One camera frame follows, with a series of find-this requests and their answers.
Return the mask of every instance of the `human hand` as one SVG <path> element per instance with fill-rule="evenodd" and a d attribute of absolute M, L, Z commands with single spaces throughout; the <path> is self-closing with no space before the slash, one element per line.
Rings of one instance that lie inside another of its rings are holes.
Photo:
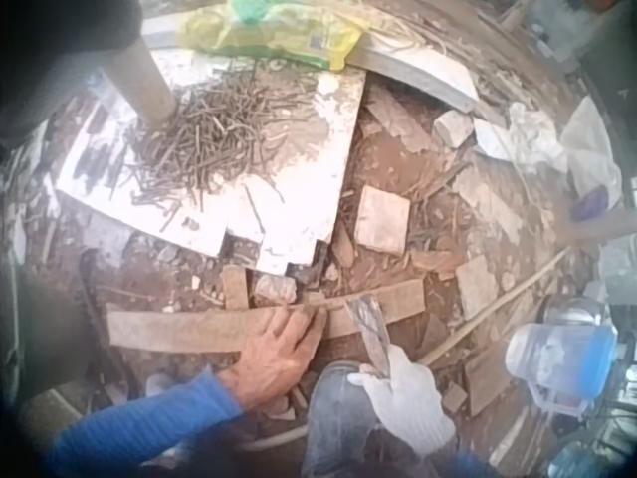
<path fill-rule="evenodd" d="M 387 431 L 425 457 L 445 446 L 456 426 L 442 411 L 431 370 L 409 361 L 399 346 L 390 345 L 388 357 L 391 379 L 368 373 L 352 373 L 347 379 L 364 387 Z"/>
<path fill-rule="evenodd" d="M 285 395 L 308 369 L 326 322 L 325 308 L 275 309 L 252 327 L 239 361 L 217 378 L 245 410 Z"/>

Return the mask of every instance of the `wooden plank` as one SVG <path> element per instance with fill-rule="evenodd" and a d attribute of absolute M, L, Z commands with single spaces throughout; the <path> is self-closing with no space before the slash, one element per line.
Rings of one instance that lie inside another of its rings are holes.
<path fill-rule="evenodd" d="M 425 310 L 424 289 L 419 279 L 360 294 L 311 302 L 329 310 L 324 339 L 358 332 L 358 326 L 349 317 L 345 303 L 363 294 L 375 296 L 387 324 Z M 302 305 L 292 306 L 292 309 L 299 307 Z M 236 352 L 246 343 L 248 326 L 255 321 L 263 321 L 272 309 L 163 314 L 125 312 L 109 307 L 106 322 L 112 346 L 174 354 Z"/>
<path fill-rule="evenodd" d="M 221 280 L 223 281 L 223 293 L 226 296 L 226 310 L 250 309 L 246 269 L 241 266 L 225 266 L 221 272 Z"/>
<path fill-rule="evenodd" d="M 506 341 L 499 341 L 465 363 L 465 384 L 469 391 L 469 409 L 476 416 L 500 395 L 511 376 L 505 366 Z"/>

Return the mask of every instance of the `blue sleeve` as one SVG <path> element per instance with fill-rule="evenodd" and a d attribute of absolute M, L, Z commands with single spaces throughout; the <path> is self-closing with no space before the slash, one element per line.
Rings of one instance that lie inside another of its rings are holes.
<path fill-rule="evenodd" d="M 167 392 L 107 408 L 62 433 L 48 456 L 53 471 L 126 470 L 243 413 L 210 370 Z"/>

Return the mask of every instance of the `white work glove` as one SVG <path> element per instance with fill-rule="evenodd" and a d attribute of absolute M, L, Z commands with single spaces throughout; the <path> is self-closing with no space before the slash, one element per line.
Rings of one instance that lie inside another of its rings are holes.
<path fill-rule="evenodd" d="M 367 373 L 351 373 L 347 379 L 364 387 L 385 429 L 424 458 L 449 443 L 456 426 L 442 411 L 431 370 L 409 361 L 399 346 L 390 345 L 388 357 L 391 379 Z"/>

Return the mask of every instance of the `plastic bag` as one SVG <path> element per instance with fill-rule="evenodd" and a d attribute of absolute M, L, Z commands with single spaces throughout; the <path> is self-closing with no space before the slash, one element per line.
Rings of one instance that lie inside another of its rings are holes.
<path fill-rule="evenodd" d="M 179 42 L 219 55 L 283 57 L 337 71 L 366 29 L 365 21 L 321 6 L 229 0 L 190 15 Z"/>

